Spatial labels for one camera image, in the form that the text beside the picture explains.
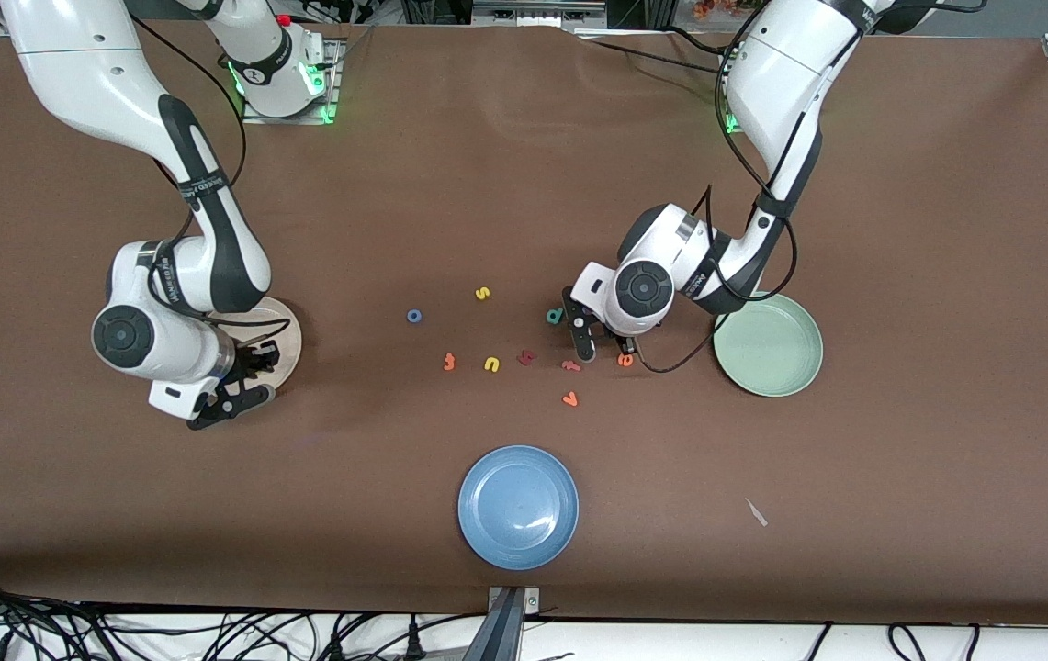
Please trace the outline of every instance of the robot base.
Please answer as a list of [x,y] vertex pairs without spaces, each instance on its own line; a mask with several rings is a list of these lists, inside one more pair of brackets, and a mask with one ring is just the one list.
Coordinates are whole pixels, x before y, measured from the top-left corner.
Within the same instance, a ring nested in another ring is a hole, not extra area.
[[267,331],[272,331],[272,328],[221,327],[238,344],[238,355],[235,357],[234,368],[218,383],[213,397],[209,397],[197,417],[189,421],[189,428],[195,431],[232,420],[246,411],[254,411],[270,402],[276,397],[279,385],[291,376],[296,365],[300,363],[302,352],[300,320],[288,306],[277,299],[264,296],[255,309],[246,313],[210,316],[252,323],[277,323],[289,318],[291,325],[285,327],[275,338],[267,338],[262,344],[259,344],[260,339]]
[[347,50],[348,42],[346,39],[324,39],[319,34],[307,34],[307,62],[323,63],[323,70],[309,72],[307,74],[308,80],[311,85],[322,87],[323,91],[306,108],[291,116],[285,117],[270,116],[258,112],[255,106],[249,105],[249,101],[242,95],[242,122],[246,124],[293,124],[302,126],[319,126],[335,123],[335,108],[340,103],[340,87],[344,84],[344,53]]

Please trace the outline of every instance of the light green plate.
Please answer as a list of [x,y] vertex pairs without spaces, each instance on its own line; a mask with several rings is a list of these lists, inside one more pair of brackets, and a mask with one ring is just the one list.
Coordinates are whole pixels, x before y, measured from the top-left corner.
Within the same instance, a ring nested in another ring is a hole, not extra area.
[[822,369],[822,332],[804,307],[778,293],[745,304],[713,336],[720,367],[743,390],[787,397]]

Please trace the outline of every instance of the brown table cover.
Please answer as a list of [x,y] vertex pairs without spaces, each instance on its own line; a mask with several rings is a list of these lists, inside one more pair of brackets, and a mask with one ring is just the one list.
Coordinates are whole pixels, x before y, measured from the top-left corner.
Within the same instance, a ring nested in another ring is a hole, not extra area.
[[[161,29],[213,64],[203,26]],[[145,49],[233,168],[212,83]],[[116,248],[173,234],[182,202],[145,156],[45,113],[0,41],[0,585],[462,612],[527,583],[559,615],[1048,622],[1039,43],[872,38],[848,64],[793,218],[787,293],[825,338],[808,390],[754,397],[709,352],[670,375],[611,347],[561,369],[545,312],[588,260],[615,264],[638,213],[714,182],[742,230],[755,185],[712,81],[556,29],[376,28],[334,126],[247,128],[235,192],[304,353],[277,401],[192,433],[88,343]],[[705,325],[679,298],[649,359]],[[582,498],[569,548],[523,574],[474,555],[456,516],[465,470],[510,443],[555,453]]]

